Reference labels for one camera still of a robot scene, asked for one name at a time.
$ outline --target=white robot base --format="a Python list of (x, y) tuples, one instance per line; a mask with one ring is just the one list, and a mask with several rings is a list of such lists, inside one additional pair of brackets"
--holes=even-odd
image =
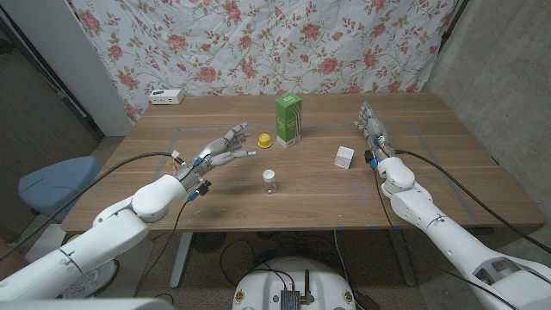
[[(267, 265), (256, 267), (258, 271), (239, 282), (232, 310), (356, 310), (350, 285), (324, 264), (304, 257), (280, 257)], [(288, 288), (285, 291), (282, 279), (269, 268), (288, 273), (294, 280), (294, 292), (289, 276), (279, 274)]]

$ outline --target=white bottle cap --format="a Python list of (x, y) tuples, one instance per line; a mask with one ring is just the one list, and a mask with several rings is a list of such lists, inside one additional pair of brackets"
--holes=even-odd
[(262, 174), (265, 182), (275, 182), (276, 173), (273, 170), (265, 170)]

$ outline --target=floral curtain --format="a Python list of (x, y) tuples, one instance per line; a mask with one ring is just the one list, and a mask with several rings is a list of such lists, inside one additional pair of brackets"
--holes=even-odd
[(136, 122), (186, 96), (418, 91), (455, 0), (72, 0)]

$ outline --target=power strip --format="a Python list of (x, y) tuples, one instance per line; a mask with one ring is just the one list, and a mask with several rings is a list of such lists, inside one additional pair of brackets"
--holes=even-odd
[(183, 90), (153, 90), (149, 99), (152, 104), (179, 104), (183, 99)]

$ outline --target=small clear bottle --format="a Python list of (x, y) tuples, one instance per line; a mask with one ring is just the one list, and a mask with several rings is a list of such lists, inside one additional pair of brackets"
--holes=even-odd
[(262, 174), (264, 179), (264, 193), (271, 195), (277, 191), (276, 173), (273, 170), (265, 170)]

